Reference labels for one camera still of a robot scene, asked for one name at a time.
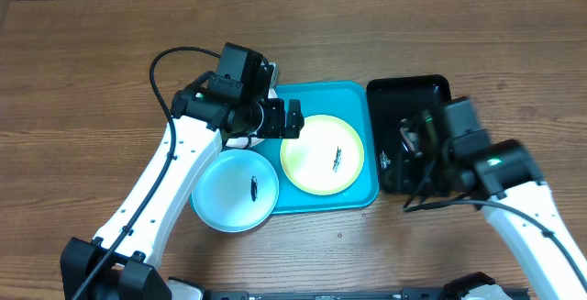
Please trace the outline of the white round plate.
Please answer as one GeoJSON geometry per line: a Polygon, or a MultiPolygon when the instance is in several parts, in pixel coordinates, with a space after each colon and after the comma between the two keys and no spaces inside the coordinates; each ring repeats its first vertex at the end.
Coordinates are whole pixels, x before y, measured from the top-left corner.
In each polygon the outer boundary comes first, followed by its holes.
{"type": "Polygon", "coordinates": [[[233,149],[245,149],[249,143],[249,147],[252,148],[260,143],[263,142],[263,139],[259,139],[259,138],[252,138],[251,140],[248,140],[247,137],[241,137],[241,138],[236,138],[236,139],[229,139],[226,143],[226,146],[228,148],[233,148],[233,149]]]}

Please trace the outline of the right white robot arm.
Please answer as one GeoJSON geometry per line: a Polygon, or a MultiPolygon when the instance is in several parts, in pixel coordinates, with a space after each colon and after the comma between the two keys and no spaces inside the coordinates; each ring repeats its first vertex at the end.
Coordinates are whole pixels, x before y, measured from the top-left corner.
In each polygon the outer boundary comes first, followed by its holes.
{"type": "Polygon", "coordinates": [[[423,112],[403,120],[402,140],[426,160],[424,185],[458,196],[405,211],[473,206],[503,239],[541,299],[583,299],[586,259],[566,228],[552,191],[533,157],[518,141],[493,144],[475,113],[423,112]]]}

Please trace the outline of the green scouring sponge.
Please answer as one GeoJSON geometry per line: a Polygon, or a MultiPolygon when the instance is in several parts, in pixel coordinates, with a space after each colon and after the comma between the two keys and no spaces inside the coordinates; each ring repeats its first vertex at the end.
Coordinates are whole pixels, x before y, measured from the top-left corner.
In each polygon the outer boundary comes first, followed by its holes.
{"type": "Polygon", "coordinates": [[[400,135],[405,149],[412,155],[419,157],[422,155],[418,135],[408,127],[400,127],[400,135]]]}

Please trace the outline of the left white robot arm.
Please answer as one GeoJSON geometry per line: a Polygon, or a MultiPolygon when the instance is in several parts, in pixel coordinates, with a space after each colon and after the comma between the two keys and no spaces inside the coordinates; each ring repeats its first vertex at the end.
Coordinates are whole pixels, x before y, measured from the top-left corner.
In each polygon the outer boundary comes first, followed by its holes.
{"type": "Polygon", "coordinates": [[[227,100],[216,88],[219,75],[207,72],[179,92],[163,111],[168,119],[160,146],[119,210],[89,242],[73,238],[60,258],[68,299],[203,299],[194,283],[163,280],[161,264],[172,229],[191,189],[224,145],[247,148],[262,139],[296,139],[301,107],[283,104],[274,92],[275,63],[260,70],[260,91],[233,106],[252,106],[259,117],[242,131],[215,120],[227,100]]]}

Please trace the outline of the yellow-green rimmed plate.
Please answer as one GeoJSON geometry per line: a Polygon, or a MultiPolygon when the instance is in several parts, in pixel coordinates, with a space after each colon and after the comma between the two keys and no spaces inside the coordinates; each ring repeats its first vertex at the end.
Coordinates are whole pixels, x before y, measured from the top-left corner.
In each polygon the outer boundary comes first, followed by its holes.
{"type": "Polygon", "coordinates": [[[280,162],[289,181],[302,191],[331,195],[349,188],[359,177],[365,152],[358,132],[328,115],[305,118],[297,139],[285,139],[280,162]]]}

